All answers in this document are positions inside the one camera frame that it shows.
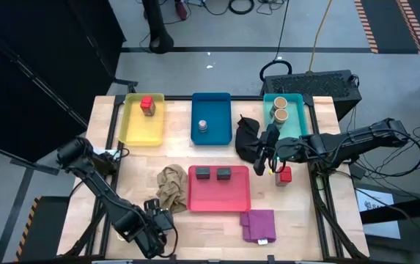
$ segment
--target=black curtain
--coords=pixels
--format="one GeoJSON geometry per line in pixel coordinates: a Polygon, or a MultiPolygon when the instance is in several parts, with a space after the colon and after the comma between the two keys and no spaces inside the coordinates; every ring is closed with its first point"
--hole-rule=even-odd
{"type": "MultiPolygon", "coordinates": [[[[0,39],[84,120],[124,40],[107,0],[0,1],[0,39]]],[[[0,149],[36,161],[86,130],[0,53],[0,149]]]]}

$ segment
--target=purple cloth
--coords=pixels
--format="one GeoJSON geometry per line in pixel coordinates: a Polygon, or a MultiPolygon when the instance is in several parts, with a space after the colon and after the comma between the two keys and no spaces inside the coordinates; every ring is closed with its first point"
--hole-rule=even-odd
{"type": "Polygon", "coordinates": [[[240,214],[240,225],[243,229],[243,239],[257,243],[259,239],[275,242],[275,212],[273,210],[250,210],[240,214]]]}

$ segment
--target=black cloth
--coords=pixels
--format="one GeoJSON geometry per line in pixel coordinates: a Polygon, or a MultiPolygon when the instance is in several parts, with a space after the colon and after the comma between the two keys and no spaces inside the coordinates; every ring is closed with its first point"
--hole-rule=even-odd
{"type": "Polygon", "coordinates": [[[260,124],[252,118],[240,116],[236,130],[236,152],[244,161],[254,163],[257,159],[257,146],[260,124]]]}

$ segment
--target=metal can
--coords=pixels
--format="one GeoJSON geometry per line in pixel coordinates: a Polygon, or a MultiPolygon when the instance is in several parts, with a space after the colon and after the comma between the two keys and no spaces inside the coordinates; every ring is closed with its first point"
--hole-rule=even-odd
{"type": "Polygon", "coordinates": [[[284,109],[278,109],[273,115],[272,123],[278,128],[278,130],[280,130],[283,127],[284,122],[286,122],[286,120],[288,119],[288,116],[288,111],[284,109]]]}
{"type": "Polygon", "coordinates": [[[206,131],[207,131],[207,129],[208,129],[207,122],[206,122],[206,121],[204,121],[204,120],[200,120],[200,121],[198,122],[198,129],[200,130],[200,132],[201,132],[201,133],[206,132],[206,131]]]}
{"type": "Polygon", "coordinates": [[[285,109],[287,106],[288,106],[288,101],[286,101],[286,99],[284,99],[281,96],[275,98],[275,100],[273,101],[273,106],[271,107],[271,110],[270,110],[270,117],[273,117],[276,110],[285,109]]]}

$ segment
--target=tan cloth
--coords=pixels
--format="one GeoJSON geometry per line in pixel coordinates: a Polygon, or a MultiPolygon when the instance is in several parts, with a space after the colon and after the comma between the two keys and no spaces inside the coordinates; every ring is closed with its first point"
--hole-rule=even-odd
{"type": "Polygon", "coordinates": [[[172,164],[164,168],[158,174],[159,191],[156,193],[161,208],[171,213],[187,210],[187,183],[187,172],[181,166],[172,164]]]}

